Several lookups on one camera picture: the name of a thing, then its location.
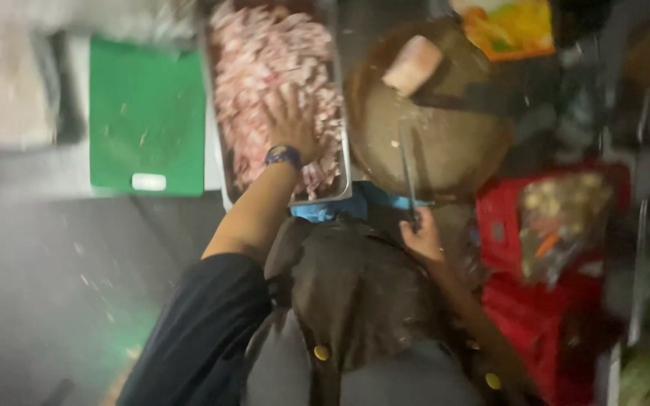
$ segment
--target gold button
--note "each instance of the gold button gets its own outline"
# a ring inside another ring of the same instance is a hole
[[[330,351],[324,345],[316,345],[313,350],[315,356],[321,361],[327,361],[330,358]]]
[[[485,374],[485,383],[495,391],[501,390],[501,379],[496,374]]]

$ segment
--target hand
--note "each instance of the hand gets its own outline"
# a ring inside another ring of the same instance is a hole
[[[307,109],[300,108],[298,87],[289,83],[265,96],[263,113],[270,130],[272,146],[288,145],[300,152],[303,165],[317,159],[315,140],[315,97],[309,96]]]
[[[440,232],[433,213],[428,208],[418,207],[415,210],[420,214],[420,230],[417,234],[413,232],[410,223],[400,222],[400,233],[405,245],[426,261],[445,262],[446,257],[440,247]]]

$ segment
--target person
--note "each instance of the person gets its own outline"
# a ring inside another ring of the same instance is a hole
[[[405,247],[348,217],[285,210],[318,156],[295,86],[265,97],[275,145],[163,309],[118,404],[484,404],[446,319],[529,388],[519,357],[449,269],[430,210]]]

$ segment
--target carrot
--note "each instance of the carrot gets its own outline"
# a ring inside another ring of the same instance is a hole
[[[543,238],[543,242],[536,250],[536,258],[547,254],[548,251],[550,251],[550,249],[553,248],[553,246],[558,242],[558,240],[560,240],[558,233],[550,233],[546,235],[546,238]]]

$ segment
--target meat chunk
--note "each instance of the meat chunk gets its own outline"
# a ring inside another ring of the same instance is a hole
[[[227,0],[210,20],[212,41],[221,50],[214,104],[225,142],[234,155],[235,183],[244,191],[264,171],[271,147],[260,105],[266,93],[286,83],[300,88],[301,107],[317,101],[316,136],[323,154],[302,169],[295,193],[311,200],[339,175],[342,149],[342,96],[328,74],[331,36],[312,16],[284,7],[235,10]]]

